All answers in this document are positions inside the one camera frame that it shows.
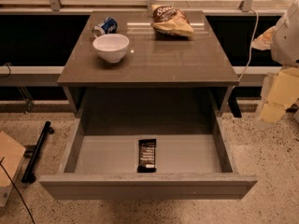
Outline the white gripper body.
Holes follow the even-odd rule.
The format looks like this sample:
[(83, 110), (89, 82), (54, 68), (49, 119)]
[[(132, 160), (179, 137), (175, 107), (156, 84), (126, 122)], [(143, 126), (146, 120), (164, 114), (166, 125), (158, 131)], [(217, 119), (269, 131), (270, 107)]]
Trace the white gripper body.
[(267, 96), (267, 102), (280, 107), (290, 107), (299, 99), (299, 69), (280, 70)]

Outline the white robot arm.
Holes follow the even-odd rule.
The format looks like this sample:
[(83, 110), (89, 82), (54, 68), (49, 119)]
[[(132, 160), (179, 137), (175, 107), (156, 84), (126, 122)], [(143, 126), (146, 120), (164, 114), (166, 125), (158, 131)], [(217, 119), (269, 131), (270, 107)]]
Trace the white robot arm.
[(295, 0), (275, 26), (252, 42), (255, 49), (271, 51), (282, 67), (263, 81), (262, 100), (256, 111), (256, 125), (270, 128), (299, 99), (299, 0)]

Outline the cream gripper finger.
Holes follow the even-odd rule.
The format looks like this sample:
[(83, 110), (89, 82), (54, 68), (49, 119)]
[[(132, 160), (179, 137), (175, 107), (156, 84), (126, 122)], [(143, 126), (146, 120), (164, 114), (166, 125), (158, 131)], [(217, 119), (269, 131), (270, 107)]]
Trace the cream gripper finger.
[(274, 127), (285, 113), (284, 105), (259, 103), (255, 113), (255, 124), (260, 128)]
[(272, 36), (275, 31), (275, 26), (268, 28), (265, 32), (263, 32), (261, 35), (259, 35), (257, 38), (253, 40), (253, 42), (251, 43), (252, 47), (258, 50), (271, 49)]

